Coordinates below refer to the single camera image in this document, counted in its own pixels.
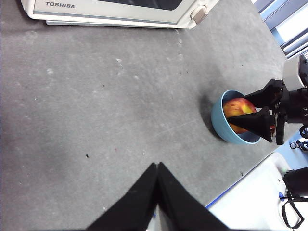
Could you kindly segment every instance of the black strap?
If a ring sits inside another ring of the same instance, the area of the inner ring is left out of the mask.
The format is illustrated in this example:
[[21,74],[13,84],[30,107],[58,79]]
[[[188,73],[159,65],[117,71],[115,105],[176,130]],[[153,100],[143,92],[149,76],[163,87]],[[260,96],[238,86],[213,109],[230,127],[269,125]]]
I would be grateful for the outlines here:
[[[305,219],[300,214],[298,209],[295,207],[294,202],[308,202],[308,198],[300,197],[300,196],[292,196],[290,192],[287,192],[287,199],[288,199],[288,201],[286,203],[284,203],[284,205],[282,206],[282,217],[283,217],[283,220],[284,220],[284,222],[285,222],[285,224],[288,228],[296,230],[301,226],[301,224],[304,222]],[[286,212],[285,212],[286,204],[290,204],[291,207],[294,209],[294,211],[297,213],[297,215],[300,218],[300,221],[296,225],[294,225],[293,227],[290,226],[290,224],[288,222],[288,218],[287,218],[287,215],[286,215]]]

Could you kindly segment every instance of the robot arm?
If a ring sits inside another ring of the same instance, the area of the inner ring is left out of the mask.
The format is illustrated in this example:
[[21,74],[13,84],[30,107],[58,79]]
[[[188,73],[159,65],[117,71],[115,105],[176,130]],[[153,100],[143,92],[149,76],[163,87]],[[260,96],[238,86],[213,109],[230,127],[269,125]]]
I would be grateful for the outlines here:
[[277,145],[283,144],[284,123],[303,124],[302,137],[308,139],[308,63],[306,58],[288,60],[283,80],[271,79],[261,90],[245,95],[259,112],[233,116],[228,122],[245,128]]

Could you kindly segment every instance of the white object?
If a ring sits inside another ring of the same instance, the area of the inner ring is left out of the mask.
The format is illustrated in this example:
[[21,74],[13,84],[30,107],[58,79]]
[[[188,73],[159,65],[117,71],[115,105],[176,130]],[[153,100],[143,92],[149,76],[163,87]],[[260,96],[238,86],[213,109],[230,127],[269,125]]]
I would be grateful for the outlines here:
[[159,28],[193,28],[218,1],[21,0],[30,18],[48,24]]
[[299,56],[295,56],[284,63],[283,82],[288,91],[304,87],[303,81],[299,76]]
[[[280,153],[273,153],[252,169],[243,179],[225,193],[209,211],[231,229],[291,231],[282,218],[279,192],[285,194],[282,180],[289,165]],[[301,214],[307,218],[307,203],[298,203]],[[290,225],[297,221],[295,212],[287,213]],[[307,231],[304,223],[298,231]]]

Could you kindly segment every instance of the gray table surface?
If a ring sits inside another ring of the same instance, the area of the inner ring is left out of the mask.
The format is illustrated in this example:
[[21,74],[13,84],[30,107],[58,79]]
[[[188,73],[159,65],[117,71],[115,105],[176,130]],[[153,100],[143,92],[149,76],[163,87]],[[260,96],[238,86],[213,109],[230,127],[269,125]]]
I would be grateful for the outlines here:
[[282,78],[250,0],[221,0],[191,30],[47,26],[1,6],[1,230],[85,228],[151,162],[206,205],[276,148],[210,123],[223,91]]

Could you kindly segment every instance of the toshiba logo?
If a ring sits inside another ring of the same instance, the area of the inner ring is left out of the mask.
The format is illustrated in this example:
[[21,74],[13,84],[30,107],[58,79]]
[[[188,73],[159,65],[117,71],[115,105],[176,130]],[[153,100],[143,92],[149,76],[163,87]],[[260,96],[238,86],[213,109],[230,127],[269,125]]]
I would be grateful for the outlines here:
[[46,1],[46,6],[75,8],[75,5],[72,5],[72,4],[58,3],[58,2],[52,2],[52,1]]

